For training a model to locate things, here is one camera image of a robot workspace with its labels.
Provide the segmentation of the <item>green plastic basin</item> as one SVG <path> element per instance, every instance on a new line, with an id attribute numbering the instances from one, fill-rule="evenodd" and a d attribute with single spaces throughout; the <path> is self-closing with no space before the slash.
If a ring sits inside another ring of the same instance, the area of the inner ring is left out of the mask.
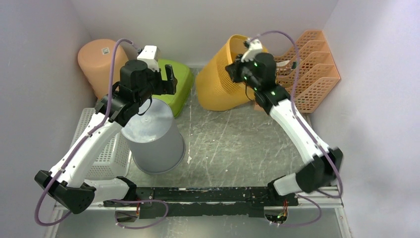
<path id="1" fill-rule="evenodd" d="M 177 117 L 184 107 L 188 95 L 192 89 L 194 76 L 192 70 L 185 64 L 168 59 L 159 59 L 158 65 L 161 68 L 161 75 L 166 79 L 164 66 L 169 64 L 173 68 L 174 76 L 177 79 L 176 93 L 174 95 L 153 95 L 153 99 L 159 99 L 167 103 L 174 115 Z"/>

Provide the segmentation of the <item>yellow slatted waste basket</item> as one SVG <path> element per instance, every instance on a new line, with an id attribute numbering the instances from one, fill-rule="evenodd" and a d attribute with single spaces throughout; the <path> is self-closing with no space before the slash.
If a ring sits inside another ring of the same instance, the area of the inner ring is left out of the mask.
<path id="1" fill-rule="evenodd" d="M 209 111 L 227 111 L 255 99 L 252 89 L 244 83 L 234 83 L 225 67 L 234 63 L 248 48 L 249 38 L 233 35 L 213 56 L 196 77 L 198 102 Z"/>

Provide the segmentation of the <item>grey plastic bucket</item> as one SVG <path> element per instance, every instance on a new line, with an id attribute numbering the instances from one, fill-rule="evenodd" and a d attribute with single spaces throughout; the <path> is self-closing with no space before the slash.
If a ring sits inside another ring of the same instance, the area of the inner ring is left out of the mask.
<path id="1" fill-rule="evenodd" d="M 136 166 L 147 174 L 166 173 L 182 161 L 186 145 L 170 106 L 162 100 L 145 102 L 121 130 Z"/>

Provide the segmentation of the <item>large orange plastic bucket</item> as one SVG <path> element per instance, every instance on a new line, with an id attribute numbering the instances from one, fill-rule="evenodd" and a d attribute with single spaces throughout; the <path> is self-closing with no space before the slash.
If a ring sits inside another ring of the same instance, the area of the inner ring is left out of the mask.
<path id="1" fill-rule="evenodd" d="M 108 93 L 114 45 L 113 40 L 98 39 L 85 44 L 78 52 L 78 64 L 99 100 Z"/>

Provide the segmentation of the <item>white perforated tray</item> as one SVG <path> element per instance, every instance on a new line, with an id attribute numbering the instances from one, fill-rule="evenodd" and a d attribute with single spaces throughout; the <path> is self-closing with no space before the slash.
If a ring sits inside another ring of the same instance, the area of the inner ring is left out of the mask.
<path id="1" fill-rule="evenodd" d="M 94 108 L 84 108 L 82 110 L 71 142 L 72 145 L 75 144 L 77 139 L 82 135 L 82 132 L 88 126 L 94 112 Z M 89 169 L 86 179 L 108 180 L 116 177 L 125 177 L 128 174 L 130 159 L 131 152 L 127 141 L 121 133 L 118 133 L 99 154 Z"/>

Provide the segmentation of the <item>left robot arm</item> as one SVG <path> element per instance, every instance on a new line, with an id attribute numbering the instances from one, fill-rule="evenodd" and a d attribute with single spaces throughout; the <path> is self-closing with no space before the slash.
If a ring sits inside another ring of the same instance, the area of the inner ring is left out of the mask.
<path id="1" fill-rule="evenodd" d="M 88 180 L 91 166 L 109 143 L 127 125 L 139 108 L 153 95 L 176 93 L 177 79 L 170 64 L 152 70 L 145 60 L 129 60 L 120 69 L 120 80 L 113 82 L 110 70 L 108 94 L 95 107 L 89 125 L 67 154 L 49 171 L 40 170 L 35 181 L 70 213 L 80 214 L 92 203 L 113 201 L 131 206 L 137 200 L 136 185 L 124 177 Z"/>

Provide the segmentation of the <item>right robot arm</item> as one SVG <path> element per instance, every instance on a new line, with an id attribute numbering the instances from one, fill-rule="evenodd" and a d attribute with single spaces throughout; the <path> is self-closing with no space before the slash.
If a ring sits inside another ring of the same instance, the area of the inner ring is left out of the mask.
<path id="1" fill-rule="evenodd" d="M 257 104 L 283 128 L 304 162 L 299 171 L 269 183 L 267 199 L 272 205 L 280 205 L 288 194 L 311 193 L 338 179 L 342 151 L 316 135 L 293 105 L 287 90 L 276 83 L 273 55 L 258 53 L 251 61 L 242 61 L 238 55 L 225 70 L 232 82 L 252 89 Z"/>

